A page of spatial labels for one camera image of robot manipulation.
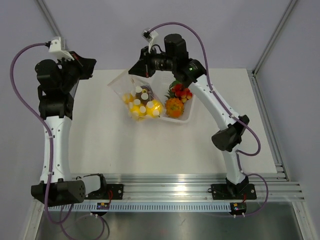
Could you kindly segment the red lychee bunch with leaves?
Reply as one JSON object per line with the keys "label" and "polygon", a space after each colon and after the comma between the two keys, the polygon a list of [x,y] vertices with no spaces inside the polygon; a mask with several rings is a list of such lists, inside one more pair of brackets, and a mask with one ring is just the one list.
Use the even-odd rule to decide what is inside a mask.
{"label": "red lychee bunch with leaves", "polygon": [[184,104],[193,98],[193,93],[189,88],[184,87],[182,83],[175,80],[169,85],[165,97],[167,99],[178,98]]}

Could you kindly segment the clear zip top bag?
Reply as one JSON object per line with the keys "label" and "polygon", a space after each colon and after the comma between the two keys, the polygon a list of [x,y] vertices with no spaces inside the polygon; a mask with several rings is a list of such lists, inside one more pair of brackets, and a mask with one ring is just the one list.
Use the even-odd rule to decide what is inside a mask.
{"label": "clear zip top bag", "polygon": [[158,119],[165,113],[165,106],[153,91],[151,85],[141,77],[123,71],[108,86],[125,104],[128,115],[139,122]]}

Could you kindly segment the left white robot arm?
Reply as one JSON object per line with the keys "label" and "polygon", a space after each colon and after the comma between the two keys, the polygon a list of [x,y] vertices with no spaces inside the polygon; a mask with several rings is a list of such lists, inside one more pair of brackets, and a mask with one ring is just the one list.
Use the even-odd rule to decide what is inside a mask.
{"label": "left white robot arm", "polygon": [[89,174],[73,180],[69,166],[69,135],[73,119],[72,88],[93,76],[96,60],[76,52],[45,59],[35,66],[39,117],[44,124],[44,162],[39,184],[31,195],[47,207],[71,205],[85,199],[103,199],[108,194],[105,177]]}

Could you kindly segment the dark red plum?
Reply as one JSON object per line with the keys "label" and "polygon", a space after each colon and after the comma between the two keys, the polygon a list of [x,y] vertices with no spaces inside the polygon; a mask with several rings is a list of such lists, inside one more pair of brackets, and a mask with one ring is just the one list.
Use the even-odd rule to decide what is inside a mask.
{"label": "dark red plum", "polygon": [[150,86],[136,86],[135,98],[140,100],[142,104],[146,105],[148,102],[155,99],[155,95]]}

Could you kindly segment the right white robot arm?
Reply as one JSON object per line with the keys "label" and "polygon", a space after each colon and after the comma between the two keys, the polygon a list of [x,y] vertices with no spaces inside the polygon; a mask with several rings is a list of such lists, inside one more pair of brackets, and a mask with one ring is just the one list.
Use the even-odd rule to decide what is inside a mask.
{"label": "right white robot arm", "polygon": [[227,104],[208,80],[208,70],[196,59],[189,57],[186,41],[180,34],[164,38],[165,51],[158,53],[150,46],[140,50],[138,61],[129,69],[130,75],[152,77],[156,71],[171,72],[175,79],[189,88],[214,118],[219,130],[211,140],[222,152],[226,167],[226,190],[230,197],[239,198],[249,180],[241,173],[236,151],[242,142],[247,115],[240,116]]}

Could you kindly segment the yellow bell pepper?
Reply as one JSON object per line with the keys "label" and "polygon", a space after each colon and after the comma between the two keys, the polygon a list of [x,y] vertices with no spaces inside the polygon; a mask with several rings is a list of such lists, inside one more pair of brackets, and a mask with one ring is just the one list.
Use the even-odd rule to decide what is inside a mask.
{"label": "yellow bell pepper", "polygon": [[139,99],[136,99],[131,93],[125,93],[122,100],[128,109],[128,115],[136,120],[141,121],[146,116],[146,107]]}

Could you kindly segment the yellow lemon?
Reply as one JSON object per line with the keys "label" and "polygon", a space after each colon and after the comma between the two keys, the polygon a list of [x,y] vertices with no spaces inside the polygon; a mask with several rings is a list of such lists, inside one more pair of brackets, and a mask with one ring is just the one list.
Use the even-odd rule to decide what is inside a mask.
{"label": "yellow lemon", "polygon": [[145,105],[147,118],[158,118],[163,112],[163,105],[160,101],[153,99]]}

